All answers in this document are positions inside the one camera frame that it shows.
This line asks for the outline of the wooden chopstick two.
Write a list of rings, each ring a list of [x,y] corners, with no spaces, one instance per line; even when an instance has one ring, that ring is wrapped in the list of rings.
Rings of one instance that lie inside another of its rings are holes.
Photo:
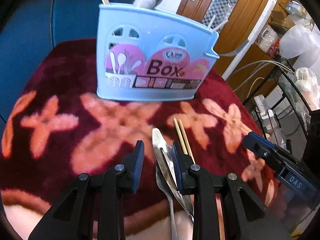
[[[182,123],[182,120],[181,119],[178,119],[178,125],[180,127],[180,130],[181,130],[181,133],[182,133],[182,137],[183,137],[183,140],[184,140],[184,143],[185,143],[185,146],[187,148],[187,151],[188,151],[188,155],[191,157],[192,161],[193,161],[193,164],[195,164],[195,159],[193,157],[193,153],[192,153],[192,150],[191,150],[191,147],[190,147],[190,144],[189,144],[189,140],[187,138],[187,134],[185,132],[185,129],[184,129],[184,126],[183,126],[183,123]]]

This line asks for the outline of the white steel chopstick two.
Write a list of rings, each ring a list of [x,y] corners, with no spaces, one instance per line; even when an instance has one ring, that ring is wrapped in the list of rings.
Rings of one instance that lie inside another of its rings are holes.
[[[219,29],[223,28],[225,26],[225,24],[228,23],[228,19],[225,19],[224,21],[222,21],[220,24],[218,24],[213,31],[218,31]]]

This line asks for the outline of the white steel chopstick one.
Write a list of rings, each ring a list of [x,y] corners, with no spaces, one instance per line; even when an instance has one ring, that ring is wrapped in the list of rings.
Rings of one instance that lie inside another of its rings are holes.
[[[212,24],[213,24],[213,22],[214,22],[214,20],[215,20],[215,18],[216,18],[216,15],[214,14],[213,16],[212,16],[212,19],[210,20],[210,22],[209,22],[209,24],[208,24],[208,29],[210,29],[211,27],[212,27]]]

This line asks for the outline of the white plastic spoon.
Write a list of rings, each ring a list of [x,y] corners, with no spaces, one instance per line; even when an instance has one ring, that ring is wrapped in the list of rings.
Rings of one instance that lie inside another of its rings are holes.
[[[156,0],[134,0],[133,6],[138,8],[153,9],[156,5]]]

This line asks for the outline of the wooden chopstick one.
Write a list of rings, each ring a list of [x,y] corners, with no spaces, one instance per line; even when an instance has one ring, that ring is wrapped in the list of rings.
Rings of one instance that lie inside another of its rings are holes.
[[[183,137],[182,137],[182,133],[181,133],[180,127],[178,125],[177,119],[173,118],[173,122],[174,122],[174,125],[175,125],[175,128],[176,128],[176,132],[177,132],[177,135],[178,135],[178,138],[179,138],[179,141],[180,141],[180,145],[181,145],[182,151],[183,151],[184,154],[188,155],[188,151],[187,151],[187,148],[185,146],[185,143],[184,143],[184,140],[183,140]]]

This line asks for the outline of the white power strip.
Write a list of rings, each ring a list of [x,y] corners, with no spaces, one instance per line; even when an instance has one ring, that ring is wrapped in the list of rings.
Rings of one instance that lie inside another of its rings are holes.
[[[274,112],[267,104],[262,94],[254,97],[255,105],[258,108],[258,116],[262,121],[262,125],[265,131],[272,132],[277,127],[277,122],[274,117]]]

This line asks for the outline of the red floral fleece blanket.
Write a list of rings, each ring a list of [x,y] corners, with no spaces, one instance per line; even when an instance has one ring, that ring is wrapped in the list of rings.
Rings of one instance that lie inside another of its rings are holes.
[[[235,173],[270,205],[278,182],[242,141],[258,128],[223,78],[212,70],[195,97],[176,102],[115,102],[96,94],[96,41],[58,44],[40,64],[8,117],[1,142],[1,195],[6,217],[22,239],[58,196],[85,172],[102,174],[145,145],[136,194],[123,199],[128,239],[169,239],[169,207],[157,187],[151,131],[171,144],[173,120],[183,122],[196,163]]]

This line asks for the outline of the wooden shelf unit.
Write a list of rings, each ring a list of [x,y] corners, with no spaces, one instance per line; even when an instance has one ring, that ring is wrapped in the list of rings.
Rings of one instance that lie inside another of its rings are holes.
[[[269,64],[250,77],[258,65],[254,64],[247,68],[244,66],[259,60],[280,59],[279,40],[289,28],[295,25],[285,11],[286,4],[290,1],[292,0],[268,0],[262,15],[249,35],[249,44],[235,57],[223,74],[223,78],[242,102],[273,68]]]

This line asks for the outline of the white plastic bag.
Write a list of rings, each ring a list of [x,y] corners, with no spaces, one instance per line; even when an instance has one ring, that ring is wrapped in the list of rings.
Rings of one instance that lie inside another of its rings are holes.
[[[306,67],[314,65],[319,58],[319,41],[316,35],[301,24],[290,28],[280,39],[279,51],[282,57],[301,57]]]

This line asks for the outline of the wooden door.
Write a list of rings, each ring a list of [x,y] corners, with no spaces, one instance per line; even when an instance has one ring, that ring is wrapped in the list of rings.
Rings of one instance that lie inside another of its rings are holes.
[[[215,14],[212,28],[228,19],[228,23],[217,31],[219,39],[214,47],[218,54],[224,54],[235,50],[249,38],[267,2],[268,0],[182,0],[177,13],[205,26],[208,26]],[[220,57],[214,64],[215,70],[222,75],[233,59]]]

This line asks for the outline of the light blue utensil box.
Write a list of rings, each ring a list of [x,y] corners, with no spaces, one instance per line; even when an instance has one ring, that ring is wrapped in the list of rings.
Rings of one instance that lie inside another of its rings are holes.
[[[219,56],[219,34],[181,15],[99,6],[97,95],[115,101],[192,99]]]

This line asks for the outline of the blue base cabinets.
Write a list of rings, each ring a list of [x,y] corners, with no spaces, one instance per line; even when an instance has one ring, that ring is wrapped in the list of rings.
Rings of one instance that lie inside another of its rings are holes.
[[[13,12],[1,31],[1,129],[28,80],[58,43],[96,37],[100,3],[23,0]]]

